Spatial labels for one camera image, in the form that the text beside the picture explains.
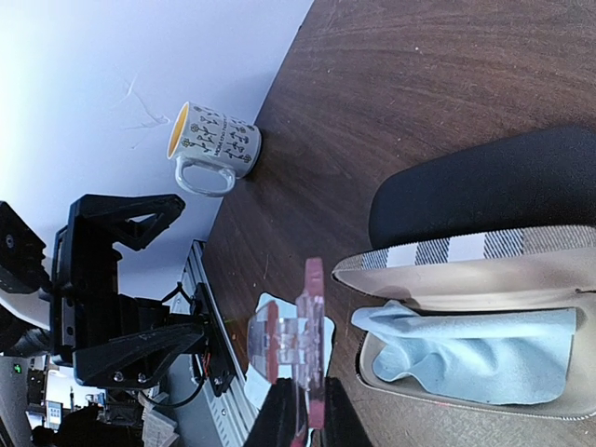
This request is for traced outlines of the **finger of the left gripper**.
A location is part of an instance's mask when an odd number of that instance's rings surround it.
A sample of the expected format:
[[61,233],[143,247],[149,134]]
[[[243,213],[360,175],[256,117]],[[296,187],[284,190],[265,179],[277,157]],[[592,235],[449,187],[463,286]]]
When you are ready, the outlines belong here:
[[77,349],[74,376],[83,386],[146,389],[157,385],[173,361],[204,336],[200,325],[182,323]]
[[185,202],[175,194],[84,195],[74,203],[74,226],[109,247],[120,243],[140,251],[166,231],[184,209]]

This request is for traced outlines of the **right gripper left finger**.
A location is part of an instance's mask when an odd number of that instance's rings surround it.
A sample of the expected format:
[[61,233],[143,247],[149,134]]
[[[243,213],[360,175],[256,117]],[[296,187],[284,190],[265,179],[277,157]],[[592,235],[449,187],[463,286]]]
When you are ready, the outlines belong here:
[[291,379],[278,379],[266,395],[244,447],[302,446],[297,433],[297,398]]

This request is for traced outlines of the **pink thin frame glasses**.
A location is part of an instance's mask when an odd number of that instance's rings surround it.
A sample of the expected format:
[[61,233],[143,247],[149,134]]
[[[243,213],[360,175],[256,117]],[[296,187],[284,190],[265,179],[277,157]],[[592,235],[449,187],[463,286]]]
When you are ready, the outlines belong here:
[[305,261],[304,288],[295,300],[295,315],[283,317],[277,303],[257,309],[248,326],[250,366],[270,385],[279,369],[291,369],[300,429],[325,424],[325,300],[320,258]]

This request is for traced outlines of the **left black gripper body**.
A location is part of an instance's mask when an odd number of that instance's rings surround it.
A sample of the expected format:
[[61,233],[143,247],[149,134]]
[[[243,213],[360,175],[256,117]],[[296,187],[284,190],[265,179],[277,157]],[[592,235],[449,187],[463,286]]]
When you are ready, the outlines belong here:
[[71,367],[74,351],[88,343],[85,305],[118,292],[117,264],[110,219],[113,199],[78,199],[67,224],[57,232],[50,298],[52,359]]

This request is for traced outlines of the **black glasses case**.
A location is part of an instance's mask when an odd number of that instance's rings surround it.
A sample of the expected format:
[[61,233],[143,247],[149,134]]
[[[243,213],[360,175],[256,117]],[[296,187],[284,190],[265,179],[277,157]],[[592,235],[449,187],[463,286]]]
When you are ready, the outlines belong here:
[[375,193],[375,249],[543,225],[595,223],[595,133],[541,129],[422,163]]

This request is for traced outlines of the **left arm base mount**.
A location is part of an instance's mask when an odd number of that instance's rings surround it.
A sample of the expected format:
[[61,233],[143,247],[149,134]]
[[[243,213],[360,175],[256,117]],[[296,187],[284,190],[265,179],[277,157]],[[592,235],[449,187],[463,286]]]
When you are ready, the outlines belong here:
[[[196,307],[195,300],[184,291],[183,284],[178,283],[174,290],[159,302],[140,303],[139,310],[142,312],[145,321],[142,323],[141,328],[134,333],[182,323],[195,323],[204,329],[204,338],[196,343],[189,351],[182,354],[189,355],[191,360],[196,363],[199,368],[198,378],[196,380],[201,386],[204,386],[210,374],[209,344],[213,339],[214,331],[211,327],[209,317],[200,308]],[[148,390],[152,387],[134,390]]]

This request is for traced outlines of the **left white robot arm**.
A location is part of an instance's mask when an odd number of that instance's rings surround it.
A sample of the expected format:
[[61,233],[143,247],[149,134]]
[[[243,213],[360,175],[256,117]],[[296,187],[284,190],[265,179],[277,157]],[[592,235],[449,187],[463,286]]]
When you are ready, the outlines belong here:
[[54,252],[8,205],[1,207],[1,351],[48,354],[81,386],[147,389],[182,354],[204,345],[205,315],[118,289],[120,248],[145,249],[181,215],[176,195],[85,195],[71,205]]

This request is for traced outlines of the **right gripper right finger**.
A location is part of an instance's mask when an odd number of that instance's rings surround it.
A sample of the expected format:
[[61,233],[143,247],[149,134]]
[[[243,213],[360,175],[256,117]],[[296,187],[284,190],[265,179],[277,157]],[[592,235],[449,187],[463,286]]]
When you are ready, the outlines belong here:
[[338,378],[325,379],[322,401],[316,401],[316,429],[323,447],[373,446]]

